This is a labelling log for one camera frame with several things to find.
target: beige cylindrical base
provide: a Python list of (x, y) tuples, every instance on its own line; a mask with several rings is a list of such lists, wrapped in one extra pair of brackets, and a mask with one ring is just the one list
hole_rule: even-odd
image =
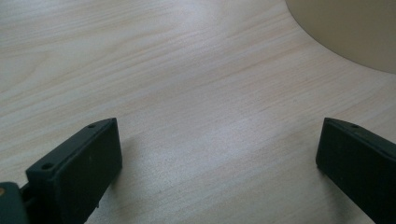
[(286, 0), (320, 44), (351, 61), (396, 74), (395, 0)]

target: wood grain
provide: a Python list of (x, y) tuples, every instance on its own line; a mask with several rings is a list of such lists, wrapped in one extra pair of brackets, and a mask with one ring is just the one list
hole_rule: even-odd
[(321, 124), (396, 142), (396, 76), (283, 0), (1, 1), (0, 74), (1, 181), (118, 118), (123, 170), (87, 223), (373, 223), (318, 171)]

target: black object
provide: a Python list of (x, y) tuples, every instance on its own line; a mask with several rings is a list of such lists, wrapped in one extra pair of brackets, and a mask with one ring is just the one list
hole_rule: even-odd
[(325, 119), (317, 165), (375, 223), (396, 223), (396, 145), (358, 125)]
[(117, 120), (90, 124), (27, 169), (21, 190), (0, 183), (0, 223), (84, 223), (121, 166)]

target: wooden surface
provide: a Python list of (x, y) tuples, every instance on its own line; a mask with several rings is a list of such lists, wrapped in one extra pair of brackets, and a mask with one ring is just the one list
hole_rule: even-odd
[(118, 119), (123, 170), (90, 224), (373, 223), (318, 171), (321, 124), (396, 142), (396, 75), (283, 0), (1, 1), (0, 74), (1, 181)]

